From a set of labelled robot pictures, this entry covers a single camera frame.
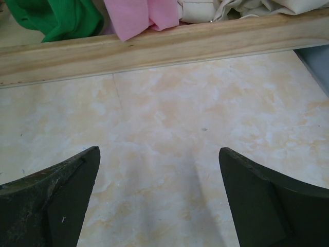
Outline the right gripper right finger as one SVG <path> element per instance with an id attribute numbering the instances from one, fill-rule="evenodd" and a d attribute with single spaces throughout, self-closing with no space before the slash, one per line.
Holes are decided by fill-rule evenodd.
<path id="1" fill-rule="evenodd" d="M 328 246 L 328 189 L 227 147 L 218 159 L 240 246 Z"/>

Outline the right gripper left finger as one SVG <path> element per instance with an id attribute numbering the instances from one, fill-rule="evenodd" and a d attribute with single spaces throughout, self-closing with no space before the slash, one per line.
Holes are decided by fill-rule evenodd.
<path id="1" fill-rule="evenodd" d="M 77 246 L 100 166 L 90 147 L 1 185 L 1 246 Z"/>

